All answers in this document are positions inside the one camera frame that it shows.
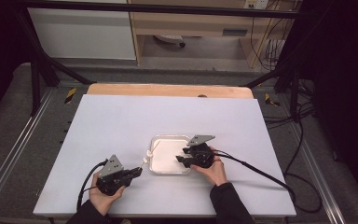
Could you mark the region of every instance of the white panel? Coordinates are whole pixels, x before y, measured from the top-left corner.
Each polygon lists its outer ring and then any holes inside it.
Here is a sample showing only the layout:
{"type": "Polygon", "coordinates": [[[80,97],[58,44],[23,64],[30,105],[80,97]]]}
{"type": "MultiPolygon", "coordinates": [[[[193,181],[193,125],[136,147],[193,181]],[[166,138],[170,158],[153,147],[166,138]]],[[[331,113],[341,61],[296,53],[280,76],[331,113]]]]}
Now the white panel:
{"type": "MultiPolygon", "coordinates": [[[[215,135],[210,146],[283,181],[257,100],[84,95],[34,213],[72,215],[84,178],[95,164],[116,154],[126,169],[135,168],[159,134],[215,135]]],[[[227,178],[251,215],[296,214],[287,190],[235,161],[222,160],[227,178]]],[[[193,171],[185,176],[158,176],[144,167],[110,213],[213,216],[211,188],[206,178],[193,171]]]]}
{"type": "Polygon", "coordinates": [[[43,8],[29,8],[29,12],[42,47],[51,57],[135,60],[127,12],[43,8]]]}

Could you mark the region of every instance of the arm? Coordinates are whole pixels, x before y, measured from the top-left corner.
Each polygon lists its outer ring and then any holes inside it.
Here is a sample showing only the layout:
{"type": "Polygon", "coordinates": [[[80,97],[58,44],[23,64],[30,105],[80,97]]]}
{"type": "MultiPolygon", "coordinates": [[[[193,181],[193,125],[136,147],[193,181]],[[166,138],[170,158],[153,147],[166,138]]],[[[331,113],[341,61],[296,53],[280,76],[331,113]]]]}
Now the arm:
{"type": "Polygon", "coordinates": [[[107,212],[113,202],[123,194],[124,187],[121,187],[114,195],[107,196],[96,188],[99,172],[92,177],[89,190],[89,200],[87,200],[80,209],[66,222],[66,224],[108,224],[111,223],[107,212]]]}
{"type": "Polygon", "coordinates": [[[224,163],[218,156],[214,156],[213,164],[208,169],[196,165],[191,165],[191,169],[205,175],[214,185],[210,197],[216,211],[216,221],[218,224],[255,223],[245,205],[243,205],[234,186],[227,181],[224,163]]]}

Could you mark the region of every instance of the black horizontal bar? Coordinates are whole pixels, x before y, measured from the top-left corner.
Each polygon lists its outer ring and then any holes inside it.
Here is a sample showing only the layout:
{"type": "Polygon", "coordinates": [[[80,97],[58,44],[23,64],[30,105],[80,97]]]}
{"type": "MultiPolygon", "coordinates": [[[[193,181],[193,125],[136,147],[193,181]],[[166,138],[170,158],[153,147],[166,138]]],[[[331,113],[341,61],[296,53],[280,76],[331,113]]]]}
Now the black horizontal bar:
{"type": "Polygon", "coordinates": [[[259,9],[242,9],[227,7],[186,7],[186,6],[163,6],[119,3],[91,3],[91,2],[66,2],[66,1],[40,1],[40,0],[17,0],[24,7],[92,10],[92,11],[122,11],[122,12],[152,12],[172,14],[195,14],[255,18],[282,18],[282,19],[306,19],[316,16],[310,12],[275,11],[259,9]]]}

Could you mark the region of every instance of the hand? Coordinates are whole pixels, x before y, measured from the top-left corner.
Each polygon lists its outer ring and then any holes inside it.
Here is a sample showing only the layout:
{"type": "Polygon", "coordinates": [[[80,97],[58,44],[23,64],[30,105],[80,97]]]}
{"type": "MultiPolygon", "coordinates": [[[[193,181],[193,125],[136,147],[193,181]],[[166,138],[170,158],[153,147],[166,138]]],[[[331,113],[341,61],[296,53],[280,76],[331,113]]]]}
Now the hand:
{"type": "MultiPolygon", "coordinates": [[[[213,153],[217,153],[217,150],[213,147],[210,147],[213,153]]],[[[211,182],[213,185],[220,186],[227,183],[225,164],[220,160],[220,157],[214,156],[213,164],[211,167],[205,169],[197,165],[191,165],[190,168],[195,170],[203,175],[211,182]]]]}
{"type": "Polygon", "coordinates": [[[93,189],[89,190],[89,200],[91,201],[92,205],[94,205],[95,209],[97,209],[101,215],[105,216],[107,211],[109,211],[110,207],[112,206],[112,203],[115,200],[121,198],[125,187],[123,186],[118,189],[117,192],[112,196],[105,195],[98,188],[96,188],[99,174],[100,172],[97,172],[92,177],[91,187],[93,189]]]}

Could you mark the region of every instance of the white tabletop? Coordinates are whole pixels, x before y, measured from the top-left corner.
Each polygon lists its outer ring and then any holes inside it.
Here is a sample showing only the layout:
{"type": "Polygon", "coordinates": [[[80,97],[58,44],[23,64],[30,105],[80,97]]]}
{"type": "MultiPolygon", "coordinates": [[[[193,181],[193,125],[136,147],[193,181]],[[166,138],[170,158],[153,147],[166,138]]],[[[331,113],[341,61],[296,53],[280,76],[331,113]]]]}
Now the white tabletop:
{"type": "MultiPolygon", "coordinates": [[[[125,169],[138,167],[159,134],[215,135],[209,146],[247,161],[281,181],[282,171],[257,100],[164,96],[84,95],[34,209],[36,215],[76,212],[91,168],[116,154],[125,169]]],[[[295,216],[286,189],[223,158],[227,178],[254,217],[295,216]]],[[[109,214],[116,217],[211,217],[212,186],[200,174],[154,175],[144,166],[109,214]]],[[[83,202],[88,199],[85,193],[83,202]]]]}

